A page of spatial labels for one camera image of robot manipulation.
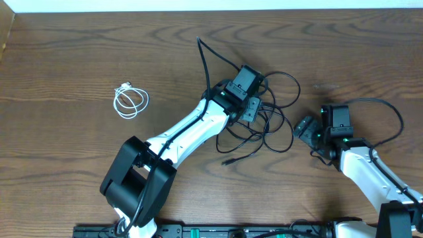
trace coiled white cable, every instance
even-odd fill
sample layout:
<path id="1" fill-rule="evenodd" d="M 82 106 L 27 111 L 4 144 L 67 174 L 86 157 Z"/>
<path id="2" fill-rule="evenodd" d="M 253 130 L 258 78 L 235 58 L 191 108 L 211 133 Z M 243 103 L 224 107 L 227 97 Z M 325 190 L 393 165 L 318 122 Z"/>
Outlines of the coiled white cable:
<path id="1" fill-rule="evenodd" d="M 143 89 L 137 89 L 137 88 L 132 87 L 130 82 L 122 83 L 122 85 L 120 85 L 120 87 L 118 87 L 117 89 L 114 89 L 114 91 L 115 91 L 115 94 L 114 94 L 114 100 L 113 100 L 113 107 L 122 118 L 125 118 L 125 119 L 128 119 L 128 120 L 132 119 L 132 118 L 136 117 L 138 115 L 138 113 L 142 112 L 148 106 L 150 98 L 149 98 L 147 91 L 145 91 Z M 134 101 L 125 93 L 127 91 L 133 91 L 136 94 L 138 94 L 139 97 L 141 97 L 141 102 L 139 104 L 135 105 Z M 123 105 L 121 103 L 121 101 L 119 100 L 120 95 L 122 95 L 123 97 L 126 97 L 131 102 L 132 106 Z M 131 112 L 131 113 L 122 112 L 121 110 L 118 109 L 118 104 L 122 108 L 132 109 L 132 110 L 134 110 L 134 112 Z"/>

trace robotic arm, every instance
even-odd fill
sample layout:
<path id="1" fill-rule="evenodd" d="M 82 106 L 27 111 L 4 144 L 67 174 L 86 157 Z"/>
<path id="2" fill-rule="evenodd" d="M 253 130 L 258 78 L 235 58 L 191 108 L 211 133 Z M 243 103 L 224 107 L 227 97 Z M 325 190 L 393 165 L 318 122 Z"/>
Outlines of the robotic arm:
<path id="1" fill-rule="evenodd" d="M 123 144 L 100 187 L 101 194 L 121 217 L 115 229 L 116 236 L 127 235 L 120 234 L 125 226 L 131 238 L 154 235 L 157 227 L 153 218 L 169 195 L 178 166 L 227 125 L 239 118 L 254 121 L 260 104 L 255 94 L 263 80 L 261 73 L 244 65 L 233 81 L 217 84 L 208 102 L 202 99 L 171 129 L 146 142 L 134 136 Z M 134 166 L 147 169 L 148 177 L 143 178 Z"/>
<path id="2" fill-rule="evenodd" d="M 389 169 L 368 141 L 353 137 L 348 106 L 323 105 L 321 114 L 321 123 L 305 117 L 294 135 L 311 147 L 311 154 L 318 153 L 353 180 L 379 214 L 377 228 L 360 221 L 336 224 L 336 237 L 412 237 L 412 230 L 423 232 L 423 195 Z"/>

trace wooden table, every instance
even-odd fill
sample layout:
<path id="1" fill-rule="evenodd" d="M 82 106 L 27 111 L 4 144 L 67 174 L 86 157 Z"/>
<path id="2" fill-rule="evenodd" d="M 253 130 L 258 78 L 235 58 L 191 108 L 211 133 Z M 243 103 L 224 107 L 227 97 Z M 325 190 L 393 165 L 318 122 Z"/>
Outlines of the wooden table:
<path id="1" fill-rule="evenodd" d="M 296 123 L 326 102 L 379 97 L 405 120 L 404 134 L 378 149 L 384 162 L 423 192 L 423 11 L 243 11 L 17 15 L 0 63 L 0 236 L 70 237 L 78 223 L 118 217 L 98 191 L 121 144 L 153 137 L 185 117 L 205 90 L 195 36 L 236 64 L 283 70 L 301 83 L 284 110 Z M 235 76 L 206 52 L 212 85 Z M 112 107 L 131 81 L 151 104 L 133 120 Z M 295 98 L 272 77 L 279 104 Z M 394 134 L 396 116 L 379 104 L 350 107 L 356 136 Z M 284 128 L 270 144 L 284 148 Z M 229 149 L 237 140 L 223 132 Z M 261 149 L 230 166 L 214 139 L 178 169 L 160 218 L 187 224 L 287 224 L 358 216 L 377 222 L 355 184 L 309 156 L 296 140 L 284 154 Z"/>

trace white wall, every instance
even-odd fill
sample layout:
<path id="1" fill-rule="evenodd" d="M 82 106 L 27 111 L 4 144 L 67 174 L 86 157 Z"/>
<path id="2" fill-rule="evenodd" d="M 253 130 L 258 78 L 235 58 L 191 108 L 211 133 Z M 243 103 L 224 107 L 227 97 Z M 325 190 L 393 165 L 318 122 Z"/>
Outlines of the white wall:
<path id="1" fill-rule="evenodd" d="M 423 8 L 423 0 L 5 0 L 16 13 Z"/>

